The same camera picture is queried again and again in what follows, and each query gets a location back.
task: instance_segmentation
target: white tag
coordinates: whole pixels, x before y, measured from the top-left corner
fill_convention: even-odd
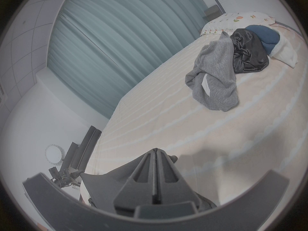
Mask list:
[[[208,81],[206,80],[206,76],[207,76],[208,74],[205,74],[204,75],[204,78],[203,78],[203,81],[202,81],[202,87],[203,87],[203,89],[205,90],[205,93],[209,96],[209,97],[211,97],[210,96],[210,88],[209,88],[209,85],[208,85]]]

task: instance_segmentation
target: teal curtain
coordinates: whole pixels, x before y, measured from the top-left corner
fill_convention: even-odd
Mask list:
[[[66,0],[47,66],[110,118],[120,99],[200,36],[203,0]]]

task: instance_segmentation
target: floral pillow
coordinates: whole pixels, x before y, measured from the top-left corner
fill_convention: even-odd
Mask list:
[[[272,25],[275,18],[260,12],[225,13],[220,17],[206,23],[201,34],[221,34],[225,31],[229,35],[238,29],[249,25]]]

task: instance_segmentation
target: white headboard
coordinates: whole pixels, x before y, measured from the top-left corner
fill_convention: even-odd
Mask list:
[[[296,22],[279,0],[215,0],[222,13],[257,11],[268,14],[282,25],[300,31]]]

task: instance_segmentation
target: striped bed sheet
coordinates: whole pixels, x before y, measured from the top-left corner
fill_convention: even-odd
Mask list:
[[[194,191],[222,205],[274,169],[290,179],[274,218],[308,164],[308,50],[297,33],[273,26],[298,54],[294,69],[270,59],[261,72],[237,74],[239,104],[209,110],[184,82],[202,46],[220,37],[203,35],[121,99],[85,172],[105,174],[157,147],[178,156],[175,165]],[[83,183],[81,195],[90,197]]]

